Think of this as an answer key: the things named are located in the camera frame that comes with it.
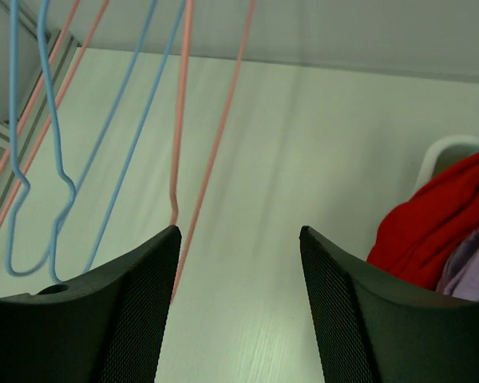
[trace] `pink wire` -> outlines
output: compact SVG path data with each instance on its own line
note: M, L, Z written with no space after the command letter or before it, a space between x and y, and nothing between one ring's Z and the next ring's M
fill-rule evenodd
M58 39L57 39L57 42L55 43L53 51L49 56L50 65L53 64L55 57L58 55L58 51L60 50L62 46L62 42L64 41L64 38L69 30L69 25L71 24L71 21L73 20L74 14L77 12L77 8L79 5L80 5L80 0L74 0L73 6L71 7L71 10L69 11L67 19L65 20L64 28L62 28L61 34L58 36ZM35 102L38 100L39 93L41 92L41 89L44 83L45 83L45 79L41 75L41 77L39 77L38 79L38 83L35 85L34 91L32 92L32 96L30 97L29 102L25 107L25 111L22 114L22 118L18 122L18 132L17 132L18 136L22 134L26 121L28 120L30 114L32 113L32 109L34 108ZM9 161L9 157L10 157L10 148L7 148L7 150L3 153L2 158L0 159L0 176L2 175L4 169L6 168L7 162Z
M64 80L64 84L62 84L61 90L57 95L57 99L55 100L55 105L57 107L61 104L62 100L64 99L65 93L67 92L67 89L69 88L69 84L73 80L74 74L76 73L76 71L78 69L78 66L80 65L80 61L83 58L83 55L84 55L85 51L87 50L87 47L89 46L89 43L90 43L90 41L91 41L91 39L94 35L94 32L96 31L96 28L99 25L99 22L101 21L101 17L103 16L103 14L106 11L106 7L108 6L109 1L110 0L103 0L103 3L101 4L101 8L99 9L99 12L97 13L96 18L94 19L94 22L93 22L92 26L90 27L89 34L87 34L87 37L83 41L83 44L81 45L80 52L78 52L78 56L77 56L77 58L76 58L76 60L73 64L73 66L71 67L71 70L69 71L68 77ZM34 148L32 149L32 152L30 153L29 158L26 161L25 166L23 167L23 173L26 174L29 171L30 165L34 161L34 158L35 158L36 154L38 153L39 148L41 147L41 143L42 143L43 139L45 138L46 133L48 132L48 128L49 128L50 124L51 124L51 118L48 116L46 118L45 124L42 126L42 130L39 133L38 138L35 141ZM14 189L10 193L4 208L0 212L0 228L3 225L3 221L6 218L7 212L9 211L10 206L12 205L12 203L14 201L14 197L18 193L18 190L19 190L21 185L22 185L22 183L20 181L18 181L14 185Z
M181 61L179 68L179 85L177 88L176 123L174 125L174 141L172 146L172 162L170 171L169 196L172 205L170 224L175 225L179 216L177 206L177 177L179 175L179 157L181 151L181 135L183 132L184 98L186 96L186 80L188 79L188 56L192 39L193 0L186 1L184 8L183 45L181 47Z
M255 9L255 0L250 0L250 7L248 8L247 21L245 23L243 37L241 38L241 46L239 47L238 58L236 59L236 67L234 68L234 73L232 75L231 86L229 87L229 93L227 96L227 100L225 101L224 110L222 111L222 117L220 118L218 130L216 131L215 140L213 142L211 154L208 160L208 166L206 167L206 172L204 173L204 178L202 180L202 184L200 185L199 198L195 206L195 211L193 212L193 217L192 217L192 221L190 222L190 228L188 229L186 240L184 241L183 252L181 253L179 264L177 266L176 279L174 281L174 289L172 291L172 299L174 299L174 296L176 295L177 287L179 286L181 273L183 272L184 263L186 261L186 257L188 256L188 251L190 250L190 244L192 243L193 233L197 225L197 220L199 219L200 209L202 208L202 203L204 201L206 189L208 188L209 179L211 178L213 165L215 164L216 154L218 153L220 141L222 140L222 135L224 134L224 128L225 128L225 124L227 123L229 109L231 108L232 97L234 96L234 90L236 89L236 82L238 81L238 76L240 75L241 61L243 60L243 54L245 52L245 47L247 46L248 32L250 31L250 25L252 22L252 16L254 14L254 9Z

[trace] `blue wire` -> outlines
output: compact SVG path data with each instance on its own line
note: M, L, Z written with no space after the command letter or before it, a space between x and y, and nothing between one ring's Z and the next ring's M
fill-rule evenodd
M55 164L57 167L58 176L67 184L69 189L69 199L67 204L62 209L61 213L55 218L52 231L51 240L49 243L50 254L54 255L57 251L57 237L58 228L61 221L67 216L69 210L74 205L74 200L77 196L77 190L74 186L73 180L64 171L64 164L62 159L62 147L61 147L61 130L58 123L57 106L55 105L55 95L53 90L53 82L51 79L51 72L49 70L48 52L46 48L45 31L46 31L46 16L48 14L49 0L42 0L41 9L38 16L38 47L39 57L41 58L42 74L45 78L46 100L48 102L49 114L51 115L52 127L53 127L53 143L55 147Z
M30 192L30 182L22 173L18 163L18 141L16 136L16 127L18 125L18 20L19 20L19 0L10 2L10 55L9 55L9 137L10 137L10 165L14 174L21 180L23 189L14 203L9 217L9 230L6 244L6 270L10 275L23 276L34 273L41 268L46 260L41 260L33 268L27 271L15 271L12 266L12 254L14 243L14 230L16 228L16 218L19 209Z
M109 207L106 210L106 214L105 214L105 217L103 219L103 223L101 224L99 233L97 235L96 242L94 243L93 250L91 252L90 258L87 261L87 265L85 266L85 272L90 270L90 267L93 265L93 261L96 258L97 249L99 248L99 245L100 245L101 240L103 238L103 234L105 233L105 229L106 229L106 226L109 222L110 215L112 214L113 207L115 206L115 203L117 201L117 197L119 196L119 191L121 190L122 182L124 181L126 172L128 171L129 163L131 162L131 159L133 157L133 153L135 152L135 148L137 147L138 139L141 136L142 128L144 127L145 120L147 119L147 115L149 114L149 110L151 108L152 101L154 99L154 95L156 94L156 90L158 89L158 85L160 84L161 74L163 73L165 64L167 63L168 55L170 54L170 51L172 50L172 44L174 43L174 39L176 38L177 29L178 29L179 24L181 22L181 18L183 17L185 3L186 3L186 0L183 0L182 3L181 3L181 7L180 7L179 13L177 15L176 23L174 24L174 26L172 28L172 33L170 35L170 38L168 39L167 47L165 48L165 51L163 53L163 58L161 59L160 66L158 67L158 72L156 73L156 77L155 77L154 82L152 84L151 93L149 94L149 98L148 98L148 101L145 105L144 112L142 113L141 120L138 124L137 132L135 133L135 136L133 137L133 141L131 143L131 146L129 147L128 155L126 156L126 160L125 160L125 163L122 167L121 174L119 175L119 180L117 181L115 190L113 191L112 199L110 200Z
M103 142L105 134L108 131L109 126L112 122L112 119L115 115L115 112L117 111L117 107L119 105L119 102L121 101L123 93L126 89L126 85L129 82L129 78L132 75L133 68L134 68L134 66L137 62L137 58L138 58L138 55L141 51L142 45L144 44L144 40L145 40L145 37L147 35L148 28L149 28L149 25L150 25L151 20L152 20L152 16L153 16L154 11L156 9L156 4L157 4L157 0L152 0L151 1L151 4L149 6L149 10L148 10L148 13L147 13L147 17L146 17L145 22L144 22L144 26L143 26L142 31L141 31L141 36L138 40L137 47L135 48L135 51L132 54L131 60L129 62L128 69L126 70L125 77L124 77L124 79L121 83L121 87L119 88L119 92L117 93L117 95L115 97L115 100L113 101L112 108L110 109L109 115L106 117L105 124L103 125L103 127L100 131L100 134L99 134L99 136L96 140L96 143L94 144L93 150L91 151L90 156L87 160L87 163L85 164L84 170L80 174L80 178L77 182L77 193L80 191L81 185L84 183L85 178L86 178L87 174L89 173L90 166L94 162L97 151L99 150L99 147L101 146L101 143ZM69 211L63 211L62 214L64 214L64 213L65 213L65 216L61 220L60 224L56 227L57 228L57 233L62 229L62 227L65 223L65 219L67 217L67 213L69 213ZM49 251L51 251L50 257L49 257L49 274L50 274L51 278L53 279L53 281L55 283L58 283L58 282L61 282L61 280L57 276L57 272L55 270L56 253L53 252L52 250L53 250L53 248L49 249ZM90 270L90 267L92 266L92 262L93 262L93 257L91 257L91 259L87 262L87 266L85 266L85 269L84 269L83 273Z

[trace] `white container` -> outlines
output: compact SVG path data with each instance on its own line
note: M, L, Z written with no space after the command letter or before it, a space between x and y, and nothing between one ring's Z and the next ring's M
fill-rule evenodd
M479 137L447 136L430 146L415 183L416 192L438 173L479 151Z

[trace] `white table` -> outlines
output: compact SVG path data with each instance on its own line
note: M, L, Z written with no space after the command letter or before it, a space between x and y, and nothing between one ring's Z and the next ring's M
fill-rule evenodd
M59 109L67 172L77 179L130 53L90 49ZM81 272L112 195L160 55L143 53L59 237L57 269ZM190 61L180 165L186 234L233 61ZM168 172L179 58L170 57L95 266L168 224ZM479 136L479 85L245 62L180 289L156 383L323 383L299 256L311 225L365 258L377 226L408 198L438 138ZM34 265L68 192L49 134L29 172L14 266ZM51 284L46 268L11 278L0 297Z

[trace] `laundry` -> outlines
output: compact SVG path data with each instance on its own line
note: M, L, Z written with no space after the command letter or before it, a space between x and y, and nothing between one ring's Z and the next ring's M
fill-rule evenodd
M437 292L479 301L479 229L451 254L438 281Z
M367 262L435 290L447 259L479 228L479 153L446 169L382 221Z

